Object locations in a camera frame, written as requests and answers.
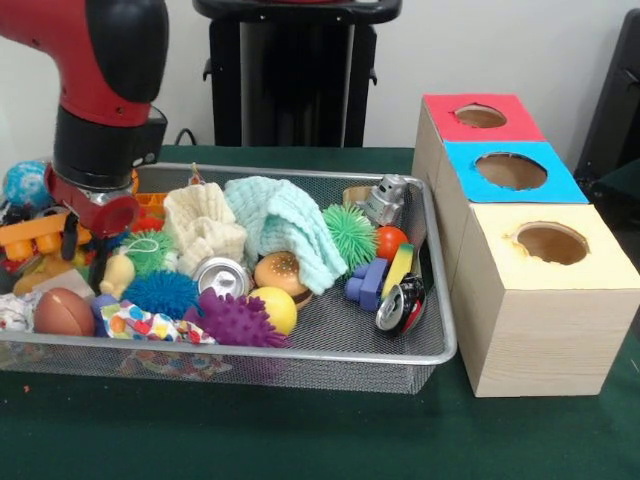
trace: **silver toy robot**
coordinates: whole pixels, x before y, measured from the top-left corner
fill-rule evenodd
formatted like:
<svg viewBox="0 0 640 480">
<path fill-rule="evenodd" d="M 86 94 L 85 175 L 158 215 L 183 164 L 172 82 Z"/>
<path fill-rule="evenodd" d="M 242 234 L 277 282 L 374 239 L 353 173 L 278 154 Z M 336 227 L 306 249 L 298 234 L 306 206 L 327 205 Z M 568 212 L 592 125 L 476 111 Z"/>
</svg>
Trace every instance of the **silver toy robot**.
<svg viewBox="0 0 640 480">
<path fill-rule="evenodd" d="M 377 187 L 371 187 L 371 193 L 360 207 L 371 221 L 378 225 L 391 225 L 404 206 L 406 189 L 407 182 L 400 175 L 385 175 Z"/>
</svg>

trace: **purple spiky ball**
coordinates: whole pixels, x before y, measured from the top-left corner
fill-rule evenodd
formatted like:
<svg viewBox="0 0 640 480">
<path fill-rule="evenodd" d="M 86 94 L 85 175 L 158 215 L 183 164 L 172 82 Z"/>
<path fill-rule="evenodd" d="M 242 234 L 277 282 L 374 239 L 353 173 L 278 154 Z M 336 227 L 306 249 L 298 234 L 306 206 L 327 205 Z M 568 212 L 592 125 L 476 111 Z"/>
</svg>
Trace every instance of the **purple spiky ball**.
<svg viewBox="0 0 640 480">
<path fill-rule="evenodd" d="M 285 347 L 287 336 L 275 331 L 268 322 L 269 314 L 259 298 L 244 295 L 234 298 L 217 295 L 211 287 L 198 298 L 197 308 L 190 308 L 184 319 L 211 335 L 220 345 L 246 347 Z"/>
</svg>

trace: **wire mesh tray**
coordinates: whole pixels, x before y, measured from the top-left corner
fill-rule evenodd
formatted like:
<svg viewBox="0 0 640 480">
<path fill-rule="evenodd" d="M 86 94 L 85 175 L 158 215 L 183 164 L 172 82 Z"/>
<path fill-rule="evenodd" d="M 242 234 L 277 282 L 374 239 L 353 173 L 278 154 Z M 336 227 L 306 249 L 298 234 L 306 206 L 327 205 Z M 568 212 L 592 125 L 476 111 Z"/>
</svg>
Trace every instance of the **wire mesh tray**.
<svg viewBox="0 0 640 480">
<path fill-rule="evenodd" d="M 290 180 L 320 208 L 342 203 L 342 192 L 375 185 L 382 175 L 199 166 L 221 186 L 263 175 Z M 141 192 L 183 187 L 190 167 L 158 164 L 139 170 Z M 0 333 L 0 370 L 415 394 L 436 365 L 456 351 L 456 336 L 431 192 L 412 177 L 398 221 L 419 246 L 413 271 L 432 284 L 422 318 L 407 335 L 377 331 L 375 314 L 344 298 L 340 280 L 300 311 L 292 347 L 267 349 L 186 343 Z M 0 278 L 0 293 L 11 287 Z"/>
</svg>

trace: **red square lid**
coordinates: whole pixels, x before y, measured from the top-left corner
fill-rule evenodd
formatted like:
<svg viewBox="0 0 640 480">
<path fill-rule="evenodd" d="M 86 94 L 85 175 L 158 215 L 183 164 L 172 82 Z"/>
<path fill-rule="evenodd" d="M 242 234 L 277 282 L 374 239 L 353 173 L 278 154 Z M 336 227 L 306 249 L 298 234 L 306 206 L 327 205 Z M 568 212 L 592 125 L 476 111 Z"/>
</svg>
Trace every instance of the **red square lid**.
<svg viewBox="0 0 640 480">
<path fill-rule="evenodd" d="M 425 95 L 442 140 L 543 142 L 545 137 L 516 95 Z"/>
</svg>

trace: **green tablecloth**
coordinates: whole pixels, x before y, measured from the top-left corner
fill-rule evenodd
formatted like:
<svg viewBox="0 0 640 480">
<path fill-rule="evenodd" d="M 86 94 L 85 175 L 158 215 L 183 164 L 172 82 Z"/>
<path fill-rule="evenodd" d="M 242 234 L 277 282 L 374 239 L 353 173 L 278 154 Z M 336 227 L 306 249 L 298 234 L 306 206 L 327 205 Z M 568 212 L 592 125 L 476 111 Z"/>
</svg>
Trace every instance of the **green tablecloth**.
<svg viewBox="0 0 640 480">
<path fill-rule="evenodd" d="M 406 172 L 411 150 L 166 148 L 164 161 Z M 0 373 L 0 473 L 36 478 L 639 478 L 640 344 L 599 397 L 475 399 Z"/>
</svg>

